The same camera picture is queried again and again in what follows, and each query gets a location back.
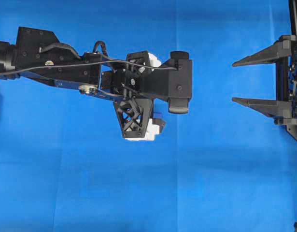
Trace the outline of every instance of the screw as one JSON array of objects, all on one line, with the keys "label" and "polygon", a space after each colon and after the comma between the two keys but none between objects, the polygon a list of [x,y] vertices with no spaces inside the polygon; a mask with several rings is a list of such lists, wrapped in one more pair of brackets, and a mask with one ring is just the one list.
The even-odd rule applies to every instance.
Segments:
[{"label": "screw", "polygon": [[133,78],[131,79],[131,84],[135,86],[135,80]]},{"label": "screw", "polygon": [[51,61],[51,60],[48,60],[48,61],[45,62],[45,65],[46,66],[51,66],[51,65],[54,65],[54,62]]}]

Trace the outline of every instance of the blue fabric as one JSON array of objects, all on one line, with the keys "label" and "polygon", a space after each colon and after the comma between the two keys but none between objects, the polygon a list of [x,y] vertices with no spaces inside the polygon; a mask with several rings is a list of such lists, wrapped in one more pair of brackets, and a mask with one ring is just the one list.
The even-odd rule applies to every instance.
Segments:
[{"label": "blue fabric", "polygon": [[190,113],[156,112],[154,142],[121,139],[110,102],[21,78],[0,80],[0,231],[293,231],[297,143],[231,102],[275,98],[273,65],[231,63],[290,33],[287,1],[0,1],[0,41],[55,32],[82,54],[149,50],[194,61]]}]

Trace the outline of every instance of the black cable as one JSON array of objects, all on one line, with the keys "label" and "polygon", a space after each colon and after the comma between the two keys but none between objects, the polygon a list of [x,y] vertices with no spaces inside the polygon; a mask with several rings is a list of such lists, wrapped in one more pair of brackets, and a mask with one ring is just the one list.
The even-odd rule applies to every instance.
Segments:
[{"label": "black cable", "polygon": [[99,45],[101,46],[103,55],[105,55],[105,56],[108,57],[109,55],[108,55],[108,53],[107,53],[107,51],[106,51],[106,45],[105,45],[105,42],[103,42],[103,41],[101,41],[101,40],[99,40],[99,41],[97,41],[97,42],[95,43],[95,46],[94,46],[94,49],[92,50],[92,52],[93,52],[93,53],[96,52],[96,50],[97,50],[97,48],[98,48]]},{"label": "black cable", "polygon": [[19,70],[14,70],[14,71],[9,71],[9,72],[0,72],[1,75],[13,75],[13,74],[18,74],[22,72],[27,72],[35,69],[51,69],[51,68],[71,68],[71,67],[82,67],[82,66],[91,66],[91,65],[96,65],[96,64],[106,64],[106,63],[124,63],[124,64],[129,64],[129,65],[134,65],[134,66],[139,66],[143,68],[148,68],[148,69],[155,69],[155,70],[176,70],[174,67],[165,67],[165,68],[158,68],[158,67],[152,67],[152,66],[146,66],[142,64],[135,64],[126,60],[121,60],[121,59],[112,59],[112,60],[106,60],[106,61],[98,61],[98,62],[93,62],[93,63],[85,63],[85,64],[67,64],[67,65],[48,65],[48,66],[37,66],[37,67],[30,67],[30,68],[25,68],[25,69],[19,69]]}]

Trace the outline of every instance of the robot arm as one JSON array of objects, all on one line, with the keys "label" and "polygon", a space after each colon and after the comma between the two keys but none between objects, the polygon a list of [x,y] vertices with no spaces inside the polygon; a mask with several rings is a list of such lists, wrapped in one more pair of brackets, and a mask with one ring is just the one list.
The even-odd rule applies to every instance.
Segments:
[{"label": "robot arm", "polygon": [[[162,131],[165,122],[153,114],[155,99],[167,102],[170,113],[188,112],[189,54],[171,52],[170,59],[160,64],[147,51],[127,54],[126,60],[111,59],[102,41],[96,42],[93,52],[80,56],[53,32],[39,29],[19,27],[16,45],[0,42],[0,79],[23,76],[112,101],[122,136],[130,140],[153,140]],[[102,65],[111,70],[102,72]]]}]

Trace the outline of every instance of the gripper jaw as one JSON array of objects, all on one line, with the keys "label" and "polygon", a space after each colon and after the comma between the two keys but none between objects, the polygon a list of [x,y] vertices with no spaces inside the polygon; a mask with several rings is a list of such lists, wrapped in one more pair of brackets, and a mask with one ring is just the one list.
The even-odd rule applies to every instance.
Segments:
[{"label": "gripper jaw", "polygon": [[288,101],[260,100],[247,98],[232,98],[232,101],[256,110],[267,117],[291,118],[292,105]]},{"label": "gripper jaw", "polygon": [[272,46],[234,62],[232,66],[238,67],[255,64],[273,64],[280,58],[292,55],[292,41],[297,41],[297,36],[281,36]]}]

